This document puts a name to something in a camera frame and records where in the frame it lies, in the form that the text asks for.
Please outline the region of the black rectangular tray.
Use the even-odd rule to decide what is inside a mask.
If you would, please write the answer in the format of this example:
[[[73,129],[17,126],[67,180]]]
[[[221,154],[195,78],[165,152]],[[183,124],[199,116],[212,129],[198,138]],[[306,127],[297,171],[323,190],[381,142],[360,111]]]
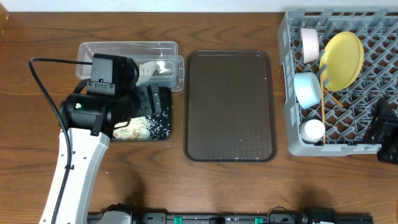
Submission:
[[[167,87],[160,87],[160,105],[162,111],[157,114],[131,119],[118,123],[111,141],[164,141],[170,137],[171,124],[171,91]]]

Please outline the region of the light blue bowl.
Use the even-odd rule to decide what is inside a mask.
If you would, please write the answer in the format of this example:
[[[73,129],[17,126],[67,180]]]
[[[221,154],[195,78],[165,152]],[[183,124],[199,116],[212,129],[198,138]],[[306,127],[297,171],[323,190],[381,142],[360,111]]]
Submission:
[[[320,83],[312,72],[295,74],[294,92],[298,103],[303,109],[315,106],[321,101]]]

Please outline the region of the rice and food scraps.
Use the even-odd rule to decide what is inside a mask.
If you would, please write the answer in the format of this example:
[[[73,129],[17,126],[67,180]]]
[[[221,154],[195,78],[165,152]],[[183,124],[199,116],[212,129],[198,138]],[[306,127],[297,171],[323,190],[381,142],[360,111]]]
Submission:
[[[112,141],[163,141],[171,133],[171,121],[168,114],[153,114],[133,118],[130,122],[115,125]]]

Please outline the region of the white tissue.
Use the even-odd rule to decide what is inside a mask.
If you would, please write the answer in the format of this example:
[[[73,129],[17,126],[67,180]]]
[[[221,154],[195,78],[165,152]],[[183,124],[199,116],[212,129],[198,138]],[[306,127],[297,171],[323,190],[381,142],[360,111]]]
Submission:
[[[136,83],[137,86],[143,85],[145,82],[148,82],[150,78],[154,75],[157,69],[156,61],[146,62],[144,64],[139,65],[139,78]]]

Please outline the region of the clear plastic waste bin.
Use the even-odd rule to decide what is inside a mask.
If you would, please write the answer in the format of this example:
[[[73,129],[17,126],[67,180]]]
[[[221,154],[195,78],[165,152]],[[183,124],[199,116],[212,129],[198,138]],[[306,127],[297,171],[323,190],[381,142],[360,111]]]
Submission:
[[[78,61],[91,62],[94,54],[118,55],[132,58],[139,66],[156,61],[157,69],[148,82],[171,91],[181,91],[184,87],[184,58],[178,54],[178,45],[173,41],[110,41],[84,42],[80,45]]]

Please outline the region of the wooden chopstick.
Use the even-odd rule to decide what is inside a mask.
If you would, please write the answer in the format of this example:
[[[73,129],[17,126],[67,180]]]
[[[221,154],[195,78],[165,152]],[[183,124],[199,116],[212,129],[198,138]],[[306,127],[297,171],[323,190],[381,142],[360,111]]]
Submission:
[[[297,70],[299,71],[299,73],[304,73],[304,70],[303,70],[303,68],[302,68],[300,65],[297,66]],[[324,88],[324,93],[330,95],[330,96],[331,96],[331,99],[332,99],[338,106],[343,107],[343,104],[340,103],[329,91],[327,91],[326,88]]]
[[[323,144],[326,143],[326,124],[325,124],[325,101],[324,101],[324,79],[323,79],[323,74],[320,74],[320,88],[321,88],[321,116],[322,116],[322,123],[323,123],[323,127],[324,127],[324,132],[323,132]]]

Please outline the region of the pink bowl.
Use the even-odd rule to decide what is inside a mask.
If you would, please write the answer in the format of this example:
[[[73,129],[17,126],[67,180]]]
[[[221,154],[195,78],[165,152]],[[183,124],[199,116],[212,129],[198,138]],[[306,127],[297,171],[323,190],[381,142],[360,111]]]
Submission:
[[[320,54],[318,32],[315,29],[301,28],[303,63],[316,60]]]

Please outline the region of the white plastic cup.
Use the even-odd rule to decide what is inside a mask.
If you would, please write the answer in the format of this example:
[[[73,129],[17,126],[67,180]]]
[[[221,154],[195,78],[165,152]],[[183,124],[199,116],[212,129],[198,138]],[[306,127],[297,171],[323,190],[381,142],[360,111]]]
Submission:
[[[311,119],[302,123],[299,131],[305,142],[317,143],[325,133],[325,125],[320,120]]]

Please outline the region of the yellow plate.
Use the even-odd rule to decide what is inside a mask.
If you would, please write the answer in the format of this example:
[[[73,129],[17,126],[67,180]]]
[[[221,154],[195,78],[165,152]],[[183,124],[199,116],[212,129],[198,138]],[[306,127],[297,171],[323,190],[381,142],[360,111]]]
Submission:
[[[362,42],[352,32],[336,34],[326,45],[320,60],[322,72],[328,80],[325,88],[340,91],[348,88],[358,77],[364,62]]]

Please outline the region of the dark brown serving tray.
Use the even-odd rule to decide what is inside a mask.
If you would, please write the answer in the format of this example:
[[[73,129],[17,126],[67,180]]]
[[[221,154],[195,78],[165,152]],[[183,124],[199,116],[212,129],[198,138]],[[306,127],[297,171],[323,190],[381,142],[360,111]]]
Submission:
[[[277,154],[271,61],[262,50],[188,58],[183,148],[195,162],[269,162]]]

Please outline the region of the grey dishwasher rack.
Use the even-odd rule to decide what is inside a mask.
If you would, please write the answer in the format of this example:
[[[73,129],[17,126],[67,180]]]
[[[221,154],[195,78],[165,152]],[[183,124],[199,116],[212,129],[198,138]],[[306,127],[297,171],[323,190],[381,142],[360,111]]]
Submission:
[[[294,93],[294,75],[300,65],[304,72],[319,74],[320,60],[303,63],[300,29],[318,32],[320,52],[336,34],[350,31],[364,47],[361,73],[351,86],[329,91],[343,107],[326,95],[326,143],[305,142],[302,123],[322,121],[321,105],[303,109]],[[397,11],[388,9],[293,9],[285,13],[278,30],[279,60],[284,71],[286,101],[284,113],[289,152],[295,156],[347,156],[375,154],[379,144],[364,144],[362,138],[371,123],[377,101],[384,97],[397,109]]]

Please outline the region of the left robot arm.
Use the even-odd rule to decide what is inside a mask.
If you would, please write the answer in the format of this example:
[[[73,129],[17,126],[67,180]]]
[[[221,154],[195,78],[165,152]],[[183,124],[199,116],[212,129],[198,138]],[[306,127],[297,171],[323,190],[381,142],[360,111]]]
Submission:
[[[160,113],[159,87],[139,86],[140,77],[155,73],[154,61],[94,54],[91,75],[56,106],[38,75],[38,86],[61,127],[57,165],[41,223],[85,223],[99,166],[113,132],[133,118]]]

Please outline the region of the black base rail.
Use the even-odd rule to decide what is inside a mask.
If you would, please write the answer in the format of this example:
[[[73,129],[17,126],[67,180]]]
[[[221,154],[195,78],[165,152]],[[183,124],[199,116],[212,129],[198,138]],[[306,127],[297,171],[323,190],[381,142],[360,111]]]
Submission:
[[[167,214],[139,213],[123,204],[111,205],[104,213],[89,214],[86,224],[125,223],[125,224],[301,224],[297,220],[304,212],[289,211],[284,207],[274,207],[267,214]]]

